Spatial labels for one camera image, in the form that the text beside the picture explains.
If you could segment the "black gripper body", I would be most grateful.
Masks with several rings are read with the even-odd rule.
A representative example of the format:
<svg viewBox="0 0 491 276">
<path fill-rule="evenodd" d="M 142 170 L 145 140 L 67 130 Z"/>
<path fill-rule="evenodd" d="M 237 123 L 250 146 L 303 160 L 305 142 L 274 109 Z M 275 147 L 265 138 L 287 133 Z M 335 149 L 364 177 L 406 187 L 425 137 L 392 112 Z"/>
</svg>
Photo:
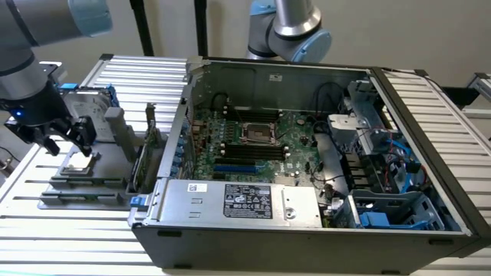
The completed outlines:
<svg viewBox="0 0 491 276">
<path fill-rule="evenodd" d="M 57 135 L 69 140 L 73 116 L 53 81 L 47 81 L 42 91 L 29 98 L 2 99 L 2 110 L 15 119 L 5 126 L 27 144 L 35 143 L 35 128 L 43 128 L 50 136 Z"/>
</svg>

